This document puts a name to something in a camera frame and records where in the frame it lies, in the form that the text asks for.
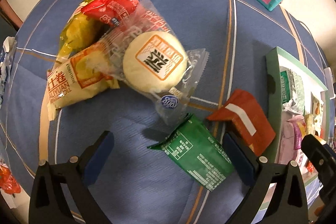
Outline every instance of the pink package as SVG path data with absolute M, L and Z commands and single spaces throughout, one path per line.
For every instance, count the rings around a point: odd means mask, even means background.
M 294 149 L 294 145 L 295 145 L 294 126 L 291 122 L 283 122 L 278 163 L 287 164 L 291 160 L 295 160 L 297 158 L 298 150 Z

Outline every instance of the snack package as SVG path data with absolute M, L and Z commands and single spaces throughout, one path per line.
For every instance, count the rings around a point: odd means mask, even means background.
M 5 164 L 0 164 L 0 188 L 9 195 L 21 193 L 20 184 Z
M 305 112 L 305 90 L 300 75 L 280 67 L 282 104 L 285 111 L 303 115 Z
M 7 37 L 2 45 L 0 53 L 0 108 L 5 94 L 5 85 L 9 81 L 16 44 L 14 37 Z
M 314 170 L 315 170 L 315 167 L 314 167 L 314 165 L 311 163 L 311 161 L 309 160 L 308 161 L 308 163 L 307 163 L 307 170 L 309 171 L 309 172 L 314 172 Z
M 94 69 L 150 98 L 167 124 L 184 118 L 208 60 L 205 49 L 185 51 L 149 0 L 101 41 L 110 66 L 92 64 Z
M 221 144 L 193 114 L 165 141 L 147 147 L 162 150 L 187 174 L 213 191 L 234 167 Z
M 81 8 L 93 0 L 84 0 L 73 12 L 59 36 L 58 61 L 64 63 L 69 55 L 97 42 L 104 27 L 102 22 L 81 13 Z
M 256 156 L 260 156 L 275 138 L 263 109 L 253 95 L 245 90 L 236 89 L 226 103 L 207 119 L 232 122 Z
M 119 26 L 135 11 L 139 0 L 94 0 L 84 6 L 84 15 L 100 20 L 111 26 Z
M 55 119 L 56 110 L 91 98 L 107 88 L 119 88 L 118 81 L 109 75 L 88 67 L 107 66 L 109 60 L 103 53 L 104 44 L 98 41 L 87 49 L 75 54 L 47 75 L 49 92 L 48 116 Z
M 308 134 L 315 135 L 313 114 L 310 114 L 310 113 L 306 114 L 304 116 L 304 121 L 306 123 L 306 135 Z
M 314 129 L 321 136 L 322 128 L 322 118 L 323 118 L 323 102 L 319 101 L 313 94 L 311 95 L 312 100 L 312 114 Z
M 306 136 L 305 119 L 302 115 L 295 115 L 288 122 L 292 123 L 294 127 L 294 149 L 301 149 L 302 139 Z

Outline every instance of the swiss roll package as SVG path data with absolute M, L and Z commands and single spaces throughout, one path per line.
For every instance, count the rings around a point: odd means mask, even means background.
M 57 109 L 92 98 L 108 88 L 119 88 L 115 78 L 87 66 L 88 63 L 96 64 L 96 67 L 108 66 L 109 61 L 103 53 L 104 46 L 98 41 L 54 70 L 48 71 L 47 108 L 50 121 L 55 119 Z
M 101 41 L 110 65 L 96 70 L 150 98 L 167 124 L 184 118 L 208 60 L 204 48 L 186 51 L 149 0 Z

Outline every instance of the red candy wrapper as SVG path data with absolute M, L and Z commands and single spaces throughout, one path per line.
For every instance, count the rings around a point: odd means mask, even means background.
M 307 170 L 312 173 L 314 171 L 314 169 L 315 169 L 314 165 L 309 160 L 308 164 L 307 164 Z
M 139 0 L 94 0 L 82 7 L 84 15 L 111 26 L 119 26 L 135 11 Z
M 20 194 L 20 184 L 13 177 L 8 167 L 0 165 L 0 188 L 4 190 L 6 194 Z

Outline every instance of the blue tablecloth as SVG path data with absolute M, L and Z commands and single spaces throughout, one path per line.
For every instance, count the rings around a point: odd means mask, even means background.
M 304 64 L 325 83 L 323 68 L 327 64 L 322 50 L 320 53 L 306 29 L 280 7 L 269 12 L 256 0 L 151 1 L 186 50 L 205 47 L 210 53 L 189 107 L 200 118 L 225 102 L 235 88 L 251 92 L 267 114 L 265 55 L 276 46 L 298 59 L 301 51 Z M 53 66 L 59 34 L 80 2 L 40 0 L 16 36 L 18 51 L 12 82 L 7 86 L 10 94 L 0 118 L 9 136 L 12 172 L 28 193 L 38 166 L 46 70 Z M 50 123 L 49 162 L 61 163 L 80 155 L 104 130 L 114 133 L 115 148 L 90 191 L 113 223 L 224 223 L 248 190 L 236 173 L 212 193 L 200 190 L 165 153 L 147 150 L 147 145 L 167 136 L 169 129 L 153 104 L 130 88 L 107 90 L 65 107 Z M 5 144 L 3 130 L 0 137 Z M 76 211 L 71 200 L 69 204 Z

